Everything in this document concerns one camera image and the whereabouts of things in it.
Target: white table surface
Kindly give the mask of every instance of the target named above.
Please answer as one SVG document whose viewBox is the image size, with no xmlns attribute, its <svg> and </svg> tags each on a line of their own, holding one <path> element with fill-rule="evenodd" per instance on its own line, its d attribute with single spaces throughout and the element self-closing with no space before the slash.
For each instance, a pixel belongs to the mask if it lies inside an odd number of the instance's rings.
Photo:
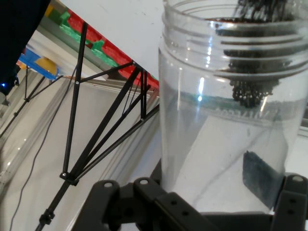
<svg viewBox="0 0 308 231">
<path fill-rule="evenodd" d="M 60 0 L 158 78 L 162 0 Z"/>
</svg>

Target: yellow object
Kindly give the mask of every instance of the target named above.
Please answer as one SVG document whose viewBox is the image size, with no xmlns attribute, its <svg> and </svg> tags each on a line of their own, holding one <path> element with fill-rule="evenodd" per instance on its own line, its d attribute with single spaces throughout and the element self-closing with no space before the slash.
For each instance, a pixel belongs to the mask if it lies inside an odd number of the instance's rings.
<svg viewBox="0 0 308 231">
<path fill-rule="evenodd" d="M 20 69 L 22 69 L 22 70 L 26 70 L 26 69 L 27 69 L 27 65 L 24 64 L 24 63 L 22 63 L 22 62 L 19 61 L 19 60 L 17 61 L 16 64 L 19 65 Z"/>
<path fill-rule="evenodd" d="M 47 10 L 45 11 L 45 16 L 48 17 L 50 15 L 50 13 L 53 10 L 53 6 L 51 6 L 50 4 L 47 7 Z"/>
<path fill-rule="evenodd" d="M 39 58 L 35 61 L 37 65 L 52 73 L 54 76 L 57 74 L 57 65 L 46 57 Z"/>
</svg>

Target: blue object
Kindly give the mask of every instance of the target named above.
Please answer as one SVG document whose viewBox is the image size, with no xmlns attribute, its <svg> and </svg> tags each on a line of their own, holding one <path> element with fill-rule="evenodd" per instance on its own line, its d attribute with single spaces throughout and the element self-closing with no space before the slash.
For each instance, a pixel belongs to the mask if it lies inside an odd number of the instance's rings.
<svg viewBox="0 0 308 231">
<path fill-rule="evenodd" d="M 8 82 L 0 84 L 0 92 L 7 96 L 15 86 L 17 77 L 10 78 Z"/>
<path fill-rule="evenodd" d="M 19 57 L 19 61 L 26 64 L 28 67 L 31 67 L 33 70 L 39 72 L 44 77 L 51 79 L 51 80 L 55 80 L 59 74 L 59 69 L 57 68 L 57 74 L 54 76 L 52 73 L 46 71 L 45 69 L 43 69 L 42 67 L 40 67 L 39 65 L 35 63 L 35 61 L 39 58 L 40 57 L 37 54 L 35 54 L 33 51 L 26 49 L 26 54 L 25 55 L 21 54 Z"/>
</svg>

